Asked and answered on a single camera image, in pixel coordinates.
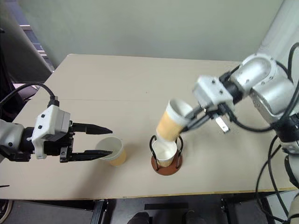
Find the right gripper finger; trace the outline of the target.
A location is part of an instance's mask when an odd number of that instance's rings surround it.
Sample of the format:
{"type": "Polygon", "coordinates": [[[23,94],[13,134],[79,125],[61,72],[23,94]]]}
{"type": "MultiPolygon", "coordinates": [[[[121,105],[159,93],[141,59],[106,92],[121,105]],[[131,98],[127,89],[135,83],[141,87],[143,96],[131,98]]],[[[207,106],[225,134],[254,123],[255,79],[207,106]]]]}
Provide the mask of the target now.
{"type": "Polygon", "coordinates": [[[201,105],[198,105],[197,107],[193,108],[189,113],[187,113],[185,115],[185,118],[195,118],[203,110],[204,110],[204,108],[201,105]]]}
{"type": "Polygon", "coordinates": [[[203,117],[201,117],[200,119],[194,119],[192,120],[187,126],[185,126],[181,133],[184,132],[188,132],[194,129],[199,128],[200,126],[202,126],[203,124],[205,124],[208,120],[210,119],[209,114],[205,114],[203,117]]]}

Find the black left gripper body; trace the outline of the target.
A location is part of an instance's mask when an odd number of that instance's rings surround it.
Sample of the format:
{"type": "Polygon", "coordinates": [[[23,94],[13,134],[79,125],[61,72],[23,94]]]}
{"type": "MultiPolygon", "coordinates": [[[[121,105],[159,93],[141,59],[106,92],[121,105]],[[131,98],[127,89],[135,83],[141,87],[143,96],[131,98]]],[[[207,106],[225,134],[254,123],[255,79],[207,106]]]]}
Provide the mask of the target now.
{"type": "Polygon", "coordinates": [[[74,161],[73,158],[73,142],[74,130],[72,127],[73,122],[69,123],[68,132],[56,141],[45,141],[44,152],[47,156],[59,156],[60,163],[74,161]]]}

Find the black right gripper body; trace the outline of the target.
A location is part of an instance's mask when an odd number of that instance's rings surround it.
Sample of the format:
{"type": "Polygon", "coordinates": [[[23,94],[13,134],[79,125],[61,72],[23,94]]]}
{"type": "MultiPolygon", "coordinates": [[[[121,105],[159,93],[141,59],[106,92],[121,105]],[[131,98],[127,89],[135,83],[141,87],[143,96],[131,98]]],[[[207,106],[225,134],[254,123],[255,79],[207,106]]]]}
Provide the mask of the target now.
{"type": "Polygon", "coordinates": [[[226,103],[220,103],[216,106],[216,108],[200,108],[197,111],[197,115],[204,112],[205,115],[207,115],[210,119],[214,119],[218,116],[224,116],[227,115],[229,121],[233,122],[236,121],[236,116],[234,115],[233,111],[229,108],[229,106],[226,103]]]}

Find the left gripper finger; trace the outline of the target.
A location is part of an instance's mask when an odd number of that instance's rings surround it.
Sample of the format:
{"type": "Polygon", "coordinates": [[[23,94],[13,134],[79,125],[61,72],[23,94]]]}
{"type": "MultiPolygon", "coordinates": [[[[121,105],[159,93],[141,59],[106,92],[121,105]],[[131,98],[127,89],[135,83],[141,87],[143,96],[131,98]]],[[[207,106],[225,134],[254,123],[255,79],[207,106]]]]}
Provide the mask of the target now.
{"type": "Polygon", "coordinates": [[[111,134],[112,130],[94,124],[73,123],[72,130],[74,132],[82,132],[92,135],[111,134]]]}
{"type": "Polygon", "coordinates": [[[106,150],[85,150],[81,153],[71,153],[69,161],[92,161],[112,154],[112,151],[106,150]]]}

